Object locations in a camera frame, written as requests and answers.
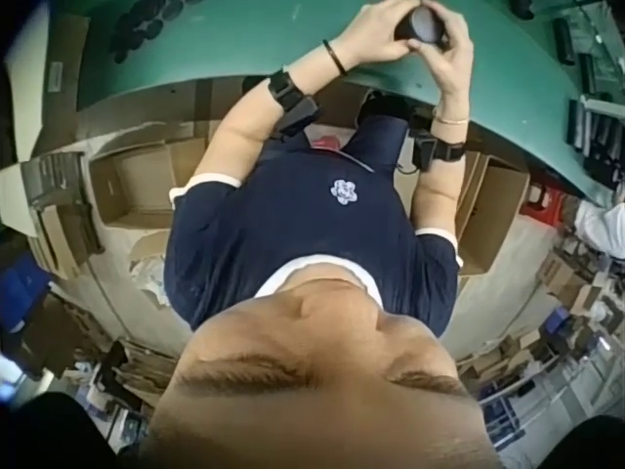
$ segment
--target warehouse floor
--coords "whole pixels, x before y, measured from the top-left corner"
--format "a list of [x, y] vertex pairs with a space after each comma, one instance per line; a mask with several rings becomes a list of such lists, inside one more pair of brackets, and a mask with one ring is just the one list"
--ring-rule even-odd
[[[309, 132], [312, 141], [330, 134], [345, 141], [351, 134], [346, 129], [313, 127]], [[85, 169], [90, 157], [110, 138], [108, 135], [72, 146], [85, 152]], [[407, 141], [400, 159], [404, 167], [410, 167], [410, 149]], [[93, 200], [88, 171], [85, 177], [88, 195]], [[397, 173], [396, 187], [405, 203], [415, 183], [415, 176]], [[129, 273], [128, 254], [134, 243], [148, 232], [105, 227], [96, 213], [95, 223], [106, 251], [92, 256], [82, 266], [83, 276], [61, 281], [57, 291], [92, 311], [113, 336], [130, 337], [161, 352], [178, 355], [190, 338], [188, 326], [170, 309], [156, 307], [135, 286]], [[529, 303], [528, 299], [536, 288], [535, 273], [555, 235], [551, 228], [523, 216], [517, 217], [491, 271], [472, 278], [458, 299], [451, 323], [442, 337], [453, 357], [458, 359], [486, 350], [506, 331], [533, 329], [549, 315], [556, 301], [542, 290], [538, 290]]]

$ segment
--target person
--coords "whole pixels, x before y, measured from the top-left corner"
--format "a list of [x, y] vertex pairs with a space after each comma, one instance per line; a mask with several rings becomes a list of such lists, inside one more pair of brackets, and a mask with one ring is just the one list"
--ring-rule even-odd
[[[314, 95], [342, 71], [416, 52], [441, 92], [431, 133], [461, 148], [473, 44], [463, 17], [432, 1], [449, 49], [394, 40], [420, 3], [365, 5], [286, 70]], [[172, 190], [165, 286], [194, 334], [141, 460], [500, 467], [480, 407], [437, 341], [457, 292], [463, 155], [420, 176], [409, 220], [393, 185], [408, 130], [397, 97], [373, 94], [337, 153], [311, 149], [303, 133], [271, 138], [284, 114], [271, 86], [244, 95], [187, 186]]]
[[625, 184], [614, 191], [609, 209], [567, 195], [562, 202], [561, 218], [590, 247], [625, 261]]

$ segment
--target green workbench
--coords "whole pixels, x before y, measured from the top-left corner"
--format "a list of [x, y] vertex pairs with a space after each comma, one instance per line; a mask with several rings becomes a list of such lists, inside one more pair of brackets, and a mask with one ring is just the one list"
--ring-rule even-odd
[[[61, 6], [77, 5], [58, 0]], [[363, 0], [207, 0], [186, 5], [155, 40], [116, 64], [108, 41], [132, 0], [89, 0], [91, 18], [78, 94], [80, 108], [111, 96], [198, 78], [268, 74], [333, 38]], [[591, 180], [565, 142], [568, 100], [578, 99], [574, 69], [555, 57], [546, 22], [515, 19], [499, 0], [445, 0], [462, 12], [476, 46], [472, 118], [544, 162], [598, 203], [608, 191]], [[435, 104], [438, 90], [417, 58], [364, 66], [351, 82]]]

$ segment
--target neck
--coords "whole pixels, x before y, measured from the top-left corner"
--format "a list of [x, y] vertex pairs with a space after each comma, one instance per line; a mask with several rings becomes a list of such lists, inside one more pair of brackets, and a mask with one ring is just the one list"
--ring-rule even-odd
[[290, 290], [316, 280], [339, 280], [364, 289], [364, 285], [349, 270], [333, 264], [314, 264], [291, 274], [277, 291]]

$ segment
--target white sleeve trim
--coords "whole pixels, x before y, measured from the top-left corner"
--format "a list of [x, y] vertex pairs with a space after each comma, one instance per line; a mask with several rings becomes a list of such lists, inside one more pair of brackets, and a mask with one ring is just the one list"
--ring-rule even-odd
[[241, 182], [238, 179], [233, 178], [232, 176], [228, 176], [227, 174], [220, 173], [202, 173], [196, 174], [191, 179], [188, 180], [188, 183], [183, 188], [173, 188], [169, 191], [169, 199], [172, 203], [174, 203], [174, 199], [176, 197], [180, 197], [181, 195], [185, 195], [189, 189], [193, 186], [197, 186], [199, 184], [204, 183], [224, 183], [229, 186], [233, 186], [235, 189], [241, 187]]
[[447, 230], [443, 230], [441, 228], [422, 228], [421, 230], [417, 230], [414, 233], [417, 236], [434, 235], [434, 236], [440, 236], [448, 240], [453, 246], [453, 249], [456, 251], [456, 262], [458, 263], [458, 266], [462, 269], [462, 266], [464, 266], [465, 263], [462, 260], [462, 258], [458, 255], [458, 239], [456, 238], [455, 234], [452, 234], [448, 232]]

